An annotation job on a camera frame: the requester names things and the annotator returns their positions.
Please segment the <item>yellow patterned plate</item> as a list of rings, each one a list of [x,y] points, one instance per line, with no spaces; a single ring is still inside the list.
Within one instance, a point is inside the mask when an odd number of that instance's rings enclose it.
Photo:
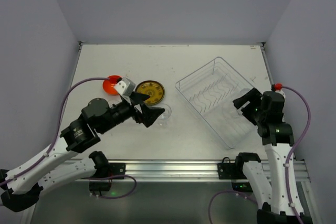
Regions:
[[[144,102],[148,106],[159,104],[165,96],[165,88],[163,85],[154,80],[147,80],[139,83],[135,91],[149,96]]]

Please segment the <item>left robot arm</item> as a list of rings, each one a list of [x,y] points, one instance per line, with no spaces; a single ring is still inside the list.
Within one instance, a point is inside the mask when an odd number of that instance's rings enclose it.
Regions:
[[[165,109],[148,107],[144,103],[148,98],[146,94],[132,92],[130,101],[122,99],[114,105],[103,98],[91,100],[52,144],[25,164],[1,170],[2,206],[20,212],[33,206],[40,196],[74,180],[109,179],[112,171],[101,151],[94,151],[74,164],[60,165],[97,144],[101,134],[128,119],[150,127]]]

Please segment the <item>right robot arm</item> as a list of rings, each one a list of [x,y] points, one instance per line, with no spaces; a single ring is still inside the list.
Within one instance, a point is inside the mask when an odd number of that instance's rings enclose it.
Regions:
[[[285,97],[280,86],[261,93],[253,88],[233,101],[236,109],[257,126],[267,154],[270,178],[267,178],[259,156],[239,153],[235,165],[249,180],[258,204],[258,223],[312,223],[301,204],[293,166],[293,130],[283,120]]]

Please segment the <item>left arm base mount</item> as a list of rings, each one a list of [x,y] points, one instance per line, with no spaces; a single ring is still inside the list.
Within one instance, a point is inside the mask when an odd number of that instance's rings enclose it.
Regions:
[[[107,178],[125,174],[126,164],[110,163],[102,151],[92,152],[89,158],[93,161],[93,174],[88,176],[90,179]]]

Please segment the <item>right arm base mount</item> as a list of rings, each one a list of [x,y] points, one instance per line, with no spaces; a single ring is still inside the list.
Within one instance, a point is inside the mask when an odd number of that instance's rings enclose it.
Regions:
[[[229,180],[247,179],[243,173],[243,165],[250,161],[261,162],[260,157],[256,153],[239,153],[235,161],[232,163],[229,157],[224,157],[220,163],[217,164],[218,178]]]

